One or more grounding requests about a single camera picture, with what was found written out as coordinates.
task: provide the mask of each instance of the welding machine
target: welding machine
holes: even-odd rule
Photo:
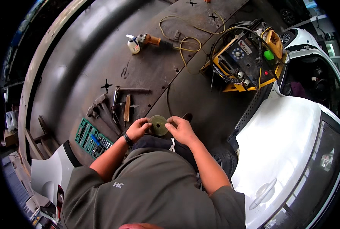
[[[262,19],[250,24],[226,30],[211,48],[212,59],[200,70],[206,76],[222,77],[227,83],[224,92],[259,90],[278,80],[286,64],[288,53],[273,28]],[[226,36],[233,39],[214,54]]]

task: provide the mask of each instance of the grinding disc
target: grinding disc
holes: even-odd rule
[[[154,131],[155,135],[163,136],[168,132],[165,127],[165,123],[167,123],[167,120],[164,117],[160,115],[155,115],[150,118],[149,122],[152,123],[152,130]]]

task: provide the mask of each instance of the plastic bag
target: plastic bag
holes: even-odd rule
[[[11,132],[13,129],[17,129],[17,119],[14,111],[6,112],[7,129]]]

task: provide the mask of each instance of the cross-shaped cutout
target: cross-shaped cutout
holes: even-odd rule
[[[105,80],[105,85],[103,85],[100,88],[105,88],[106,89],[106,93],[108,93],[108,88],[112,86],[112,84],[108,84],[108,79]]]
[[[209,16],[209,17],[213,18],[214,21],[216,21],[216,18],[218,18],[218,17],[214,16],[213,13],[212,13],[212,16]]]
[[[192,1],[187,2],[187,3],[191,4],[191,6],[193,6],[194,4],[196,4],[196,3],[192,2]]]

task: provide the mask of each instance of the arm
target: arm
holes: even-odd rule
[[[128,128],[126,133],[133,143],[137,142],[145,134],[146,130],[151,127],[152,123],[148,122],[149,118],[141,118],[133,122]],[[114,172],[122,163],[128,147],[126,140],[121,136],[90,165],[90,168],[95,170],[104,182],[110,181]]]
[[[226,173],[194,134],[190,123],[177,116],[172,116],[167,121],[169,123],[166,123],[165,126],[174,138],[181,144],[188,146],[193,153],[202,183],[208,195],[212,195],[222,186],[230,186],[230,181]]]

